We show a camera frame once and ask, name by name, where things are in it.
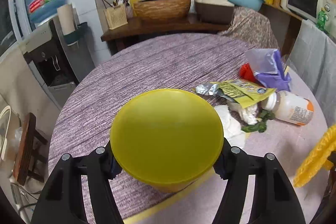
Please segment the white tissue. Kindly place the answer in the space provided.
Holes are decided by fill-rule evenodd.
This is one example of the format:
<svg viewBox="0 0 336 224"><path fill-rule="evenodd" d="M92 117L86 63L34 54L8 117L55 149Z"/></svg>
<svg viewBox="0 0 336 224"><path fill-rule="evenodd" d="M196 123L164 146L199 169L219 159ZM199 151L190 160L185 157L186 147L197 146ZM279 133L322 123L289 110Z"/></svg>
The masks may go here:
<svg viewBox="0 0 336 224"><path fill-rule="evenodd" d="M247 108L242 108L238 103L227 102L228 107L239 114L240 119L248 125L255 125L259 121L257 119L258 105L254 104Z"/></svg>
<svg viewBox="0 0 336 224"><path fill-rule="evenodd" d="M224 137L231 146L243 149L245 146L245 133L242 131L240 123L231 115L228 106L218 105L214 109L221 120Z"/></svg>

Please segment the white orange drink bottle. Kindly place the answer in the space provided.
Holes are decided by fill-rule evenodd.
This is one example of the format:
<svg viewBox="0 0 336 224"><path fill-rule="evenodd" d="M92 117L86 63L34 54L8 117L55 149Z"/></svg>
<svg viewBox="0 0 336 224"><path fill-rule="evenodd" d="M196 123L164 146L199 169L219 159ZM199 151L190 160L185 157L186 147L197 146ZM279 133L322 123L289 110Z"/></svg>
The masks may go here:
<svg viewBox="0 0 336 224"><path fill-rule="evenodd" d="M276 119L298 126L307 125L314 114L310 100L285 90L272 93L261 102L261 108L272 112Z"/></svg>

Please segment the yellow snack bag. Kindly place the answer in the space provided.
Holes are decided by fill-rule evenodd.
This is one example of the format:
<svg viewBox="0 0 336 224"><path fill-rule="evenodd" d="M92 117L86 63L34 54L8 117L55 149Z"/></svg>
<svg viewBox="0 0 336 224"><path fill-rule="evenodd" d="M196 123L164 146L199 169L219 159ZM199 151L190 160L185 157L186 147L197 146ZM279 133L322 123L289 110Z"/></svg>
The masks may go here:
<svg viewBox="0 0 336 224"><path fill-rule="evenodd" d="M203 83L195 88L198 94L220 96L230 102L238 103L244 109L267 99L275 91L274 88L265 88L241 79Z"/></svg>

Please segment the yellow-green plastic bowl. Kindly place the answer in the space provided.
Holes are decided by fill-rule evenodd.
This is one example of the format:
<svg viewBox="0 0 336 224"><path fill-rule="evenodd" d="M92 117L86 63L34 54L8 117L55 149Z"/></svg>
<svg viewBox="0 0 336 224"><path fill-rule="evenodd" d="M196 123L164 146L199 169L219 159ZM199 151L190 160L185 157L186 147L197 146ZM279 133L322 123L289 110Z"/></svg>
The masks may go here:
<svg viewBox="0 0 336 224"><path fill-rule="evenodd" d="M206 172L224 143L221 120L203 98L179 89L157 89L127 102L110 128L121 168L162 192L178 192Z"/></svg>

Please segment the red knitted item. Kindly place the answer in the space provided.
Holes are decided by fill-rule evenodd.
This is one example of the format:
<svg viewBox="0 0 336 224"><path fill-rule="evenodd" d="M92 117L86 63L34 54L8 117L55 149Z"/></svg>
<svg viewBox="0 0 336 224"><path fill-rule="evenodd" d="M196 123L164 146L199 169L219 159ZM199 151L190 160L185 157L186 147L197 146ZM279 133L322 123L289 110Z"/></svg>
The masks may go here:
<svg viewBox="0 0 336 224"><path fill-rule="evenodd" d="M256 84L258 83L248 63L245 63L244 65L240 67L239 76L241 79L247 80L249 82L256 83Z"/></svg>

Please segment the purple plastic bag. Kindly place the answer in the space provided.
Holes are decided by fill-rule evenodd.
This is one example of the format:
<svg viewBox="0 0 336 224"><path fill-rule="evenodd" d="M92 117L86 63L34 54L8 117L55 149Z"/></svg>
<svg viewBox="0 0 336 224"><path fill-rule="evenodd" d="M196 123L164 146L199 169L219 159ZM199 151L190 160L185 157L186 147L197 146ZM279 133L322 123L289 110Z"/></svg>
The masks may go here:
<svg viewBox="0 0 336 224"><path fill-rule="evenodd" d="M276 91L290 91L291 77L289 73L285 74L278 49L251 49L245 52L245 57L253 76L262 86Z"/></svg>

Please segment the yellow knitted sleeve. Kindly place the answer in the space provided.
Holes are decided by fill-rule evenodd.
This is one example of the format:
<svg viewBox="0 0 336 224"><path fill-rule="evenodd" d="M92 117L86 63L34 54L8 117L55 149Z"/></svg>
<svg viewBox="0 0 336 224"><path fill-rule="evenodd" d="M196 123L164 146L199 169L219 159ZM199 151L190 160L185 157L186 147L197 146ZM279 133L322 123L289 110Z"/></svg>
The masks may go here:
<svg viewBox="0 0 336 224"><path fill-rule="evenodd" d="M330 170L333 163L328 160L328 157L332 152L335 152L335 124L328 128L299 166L293 179L294 187L301 188L306 185L322 167Z"/></svg>

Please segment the green vegetable scraps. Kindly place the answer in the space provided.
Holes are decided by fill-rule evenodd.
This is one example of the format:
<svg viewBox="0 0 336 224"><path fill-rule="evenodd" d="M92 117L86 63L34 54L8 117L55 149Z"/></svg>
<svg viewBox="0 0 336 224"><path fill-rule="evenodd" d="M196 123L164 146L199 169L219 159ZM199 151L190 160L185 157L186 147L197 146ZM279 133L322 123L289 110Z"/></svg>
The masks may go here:
<svg viewBox="0 0 336 224"><path fill-rule="evenodd" d="M267 121L274 120L274 118L275 118L275 115L271 111L261 110L257 118L257 123L253 125L244 126L241 128L241 130L246 133L250 133L250 132L263 133L267 130L267 125L266 125Z"/></svg>

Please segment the purple striped tablecloth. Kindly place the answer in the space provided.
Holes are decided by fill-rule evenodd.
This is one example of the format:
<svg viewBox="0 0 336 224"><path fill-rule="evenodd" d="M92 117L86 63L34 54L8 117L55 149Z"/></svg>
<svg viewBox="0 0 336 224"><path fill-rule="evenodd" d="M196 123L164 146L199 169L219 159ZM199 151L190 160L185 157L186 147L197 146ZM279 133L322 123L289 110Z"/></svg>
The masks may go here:
<svg viewBox="0 0 336 224"><path fill-rule="evenodd" d="M209 34L159 36L116 53L98 65L74 90L56 121L49 150L49 169L61 155L88 155L105 145L118 110L133 97L154 89L192 91L198 84L236 79L250 45ZM289 178L327 130L323 112L306 83L289 69L291 90L314 106L303 127L270 121L264 133L252 133L244 151L276 155ZM185 190L168 196L127 173L110 186L125 223L211 223L226 182L209 172Z"/></svg>

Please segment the white cloth cover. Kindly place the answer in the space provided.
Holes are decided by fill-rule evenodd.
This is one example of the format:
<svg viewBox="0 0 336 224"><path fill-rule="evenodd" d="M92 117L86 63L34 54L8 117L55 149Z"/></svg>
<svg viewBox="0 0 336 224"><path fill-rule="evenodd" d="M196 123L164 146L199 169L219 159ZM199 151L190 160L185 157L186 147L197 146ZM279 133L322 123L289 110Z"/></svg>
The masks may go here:
<svg viewBox="0 0 336 224"><path fill-rule="evenodd" d="M328 126L335 124L335 42L315 24L303 20L287 64L307 84Z"/></svg>

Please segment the floral cloth cover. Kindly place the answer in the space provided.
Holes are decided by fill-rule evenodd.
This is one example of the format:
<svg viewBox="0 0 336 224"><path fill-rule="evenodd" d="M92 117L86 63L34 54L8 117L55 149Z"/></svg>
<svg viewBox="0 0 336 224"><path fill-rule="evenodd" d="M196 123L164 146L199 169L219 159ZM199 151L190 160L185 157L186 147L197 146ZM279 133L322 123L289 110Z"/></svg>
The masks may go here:
<svg viewBox="0 0 336 224"><path fill-rule="evenodd" d="M218 35L247 42L256 48L280 49L269 19L246 7L235 7L230 27Z"/></svg>

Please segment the white paper roll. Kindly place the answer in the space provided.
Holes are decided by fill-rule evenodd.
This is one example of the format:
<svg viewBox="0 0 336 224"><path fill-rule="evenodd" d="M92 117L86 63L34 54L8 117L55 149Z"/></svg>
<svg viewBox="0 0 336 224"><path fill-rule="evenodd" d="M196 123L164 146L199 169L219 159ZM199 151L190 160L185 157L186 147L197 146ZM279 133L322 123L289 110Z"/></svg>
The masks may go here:
<svg viewBox="0 0 336 224"><path fill-rule="evenodd" d="M73 7L71 4L63 5L57 8L57 13L62 28L63 35L69 35L75 31L75 21Z"/></svg>

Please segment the wooden counter shelf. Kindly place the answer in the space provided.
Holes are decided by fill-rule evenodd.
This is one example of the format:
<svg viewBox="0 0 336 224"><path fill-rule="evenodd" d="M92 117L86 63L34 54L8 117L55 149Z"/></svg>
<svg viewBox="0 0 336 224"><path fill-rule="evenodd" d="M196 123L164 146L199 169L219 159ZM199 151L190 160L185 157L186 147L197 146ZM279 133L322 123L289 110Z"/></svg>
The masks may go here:
<svg viewBox="0 0 336 224"><path fill-rule="evenodd" d="M144 21L138 17L130 18L128 23L113 30L104 32L101 36L102 42L127 38L135 35L147 35L163 32L217 32L228 30L228 24L212 24L202 22L197 14L188 14L185 18L173 19L171 21Z"/></svg>

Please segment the white microwave oven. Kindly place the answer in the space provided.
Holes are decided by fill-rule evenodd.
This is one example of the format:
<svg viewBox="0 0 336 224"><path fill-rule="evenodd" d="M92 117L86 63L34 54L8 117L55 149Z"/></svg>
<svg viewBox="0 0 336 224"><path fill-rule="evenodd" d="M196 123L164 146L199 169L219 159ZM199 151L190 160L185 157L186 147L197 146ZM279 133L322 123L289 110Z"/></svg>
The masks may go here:
<svg viewBox="0 0 336 224"><path fill-rule="evenodd" d="M335 4L331 0L287 0L286 6L314 23L318 22L319 15L325 16L326 24L330 24L335 17Z"/></svg>

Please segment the woven brown sink basin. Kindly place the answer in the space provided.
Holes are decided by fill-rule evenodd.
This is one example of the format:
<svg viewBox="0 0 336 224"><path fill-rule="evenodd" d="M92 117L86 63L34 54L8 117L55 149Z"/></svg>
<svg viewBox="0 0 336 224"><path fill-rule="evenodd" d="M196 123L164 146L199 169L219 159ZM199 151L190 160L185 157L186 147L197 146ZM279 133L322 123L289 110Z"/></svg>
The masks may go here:
<svg viewBox="0 0 336 224"><path fill-rule="evenodd" d="M187 17L191 0L143 0L133 5L135 16L146 23L167 23Z"/></svg>

